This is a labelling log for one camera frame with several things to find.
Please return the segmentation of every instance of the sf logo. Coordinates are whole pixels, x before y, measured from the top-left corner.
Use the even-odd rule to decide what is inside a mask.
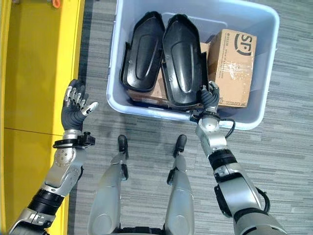
[[[237,33],[235,37],[235,49],[241,55],[251,55],[252,37]]]

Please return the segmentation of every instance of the black plastic panel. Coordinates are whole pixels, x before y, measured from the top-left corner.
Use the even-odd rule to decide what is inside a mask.
[[[198,30],[185,15],[169,20],[163,53],[162,71],[169,101],[180,108],[200,103],[201,86],[207,80],[205,56],[201,54]]]
[[[148,12],[134,27],[132,43],[126,43],[120,77],[128,89],[150,92],[154,88],[162,61],[164,31],[157,12]]]

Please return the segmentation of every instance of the yellow wall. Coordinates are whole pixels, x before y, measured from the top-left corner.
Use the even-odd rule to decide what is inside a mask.
[[[53,162],[52,144],[63,133],[61,108],[65,89],[78,74],[84,0],[61,4],[55,9],[47,1],[23,0],[6,9],[8,40],[1,33],[1,54],[7,49],[7,59],[1,60],[1,228],[11,226],[39,189]],[[68,198],[49,230],[52,235],[67,233],[67,210]]]

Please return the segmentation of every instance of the black cable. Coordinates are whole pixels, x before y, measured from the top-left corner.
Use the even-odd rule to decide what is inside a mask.
[[[270,201],[269,201],[269,198],[268,196],[266,195],[266,192],[263,192],[262,190],[260,190],[259,188],[256,187],[256,190],[258,190],[258,193],[261,194],[261,196],[264,198],[264,201],[265,201],[265,206],[264,206],[264,211],[266,213],[269,212],[269,209],[270,209]]]
[[[233,126],[231,127],[227,135],[225,136],[225,139],[227,139],[234,132],[235,127],[236,127],[236,122],[232,118],[222,118],[221,121],[231,121],[233,123]]]

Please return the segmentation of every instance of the gray carpet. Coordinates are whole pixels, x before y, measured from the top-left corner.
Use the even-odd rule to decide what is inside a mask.
[[[275,56],[263,122],[250,131],[235,131],[228,144],[256,186],[268,192],[271,214],[291,234],[313,235],[313,5],[268,0],[280,15]],[[113,0],[86,1],[80,76],[99,109],[84,129],[97,138],[88,149],[84,175],[71,193],[69,235],[85,235],[94,191],[111,158],[116,139],[129,140],[130,178],[122,183],[121,223],[161,228],[170,187],[166,177],[179,134],[186,134],[185,157],[195,195],[195,234],[232,235],[232,219],[218,207],[212,169],[195,127],[187,123],[124,115],[106,101]]]

